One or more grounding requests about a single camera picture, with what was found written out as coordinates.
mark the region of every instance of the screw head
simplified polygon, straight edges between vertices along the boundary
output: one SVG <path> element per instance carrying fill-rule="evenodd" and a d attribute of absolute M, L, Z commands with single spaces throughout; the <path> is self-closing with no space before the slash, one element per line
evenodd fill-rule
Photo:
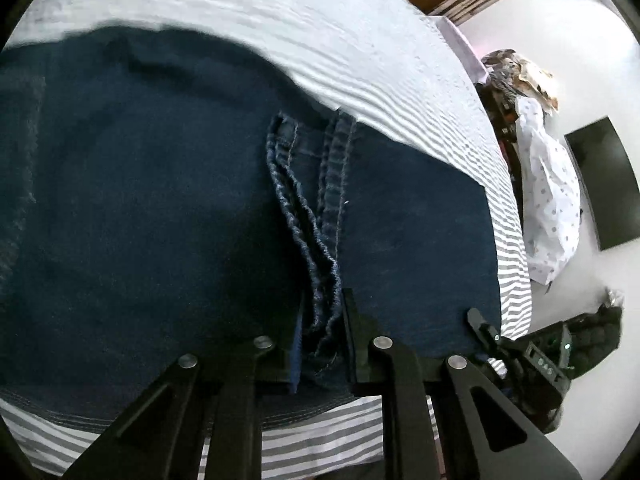
<path fill-rule="evenodd" d="M 265 348 L 271 348 L 273 341 L 268 335 L 260 335 L 254 339 L 254 346 L 260 350 L 264 350 Z"/>
<path fill-rule="evenodd" d="M 178 364 L 181 368 L 193 368 L 198 364 L 198 358 L 193 354 L 181 355 L 178 358 Z"/>
<path fill-rule="evenodd" d="M 466 367 L 466 359 L 463 358 L 462 355 L 452 355 L 447 359 L 447 363 L 455 370 L 462 370 L 462 368 Z"/>
<path fill-rule="evenodd" d="M 393 340 L 385 335 L 379 335 L 373 340 L 373 346 L 381 350 L 387 350 L 393 346 Z"/>

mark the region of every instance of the pile of clothes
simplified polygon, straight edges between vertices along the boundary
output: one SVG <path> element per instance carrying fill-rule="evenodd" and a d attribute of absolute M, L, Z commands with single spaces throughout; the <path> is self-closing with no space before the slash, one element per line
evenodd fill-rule
<path fill-rule="evenodd" d="M 522 167 L 522 230 L 529 276 L 549 284 L 578 247 L 580 185 L 565 147 L 545 131 L 558 112 L 553 76 L 513 50 L 482 59 L 489 84 L 517 115 L 516 150 Z"/>

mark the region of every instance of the denim fabric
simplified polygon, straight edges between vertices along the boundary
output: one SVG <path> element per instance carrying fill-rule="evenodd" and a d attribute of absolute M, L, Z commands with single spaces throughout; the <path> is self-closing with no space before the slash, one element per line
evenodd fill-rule
<path fill-rule="evenodd" d="M 179 355 L 283 326 L 301 391 L 267 415 L 328 409 L 343 286 L 424 355 L 477 349 L 472 306 L 499 326 L 483 188 L 242 46 L 105 28 L 3 52 L 0 96 L 0 394 L 31 412 L 103 428 Z"/>

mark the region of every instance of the bed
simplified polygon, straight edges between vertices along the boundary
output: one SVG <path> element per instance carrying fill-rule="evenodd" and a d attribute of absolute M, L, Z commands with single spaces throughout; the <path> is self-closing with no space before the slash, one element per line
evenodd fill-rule
<path fill-rule="evenodd" d="M 501 332 L 527 333 L 529 277 L 508 170 L 472 81 L 431 18 L 405 0 L 35 0 L 7 47 L 114 22 L 247 44 L 320 102 L 479 182 L 494 228 Z M 98 436 L 71 415 L 41 418 L 5 400 L 0 413 L 34 465 L 57 475 Z M 382 406 L 366 397 L 264 432 L 262 474 L 308 478 L 381 455 Z"/>

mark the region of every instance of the television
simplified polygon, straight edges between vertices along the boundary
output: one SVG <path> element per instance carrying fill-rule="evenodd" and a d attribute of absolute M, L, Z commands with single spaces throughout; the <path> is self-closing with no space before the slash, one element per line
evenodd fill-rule
<path fill-rule="evenodd" d="M 608 117 L 565 137 L 591 206 L 600 250 L 640 238 L 640 190 Z"/>

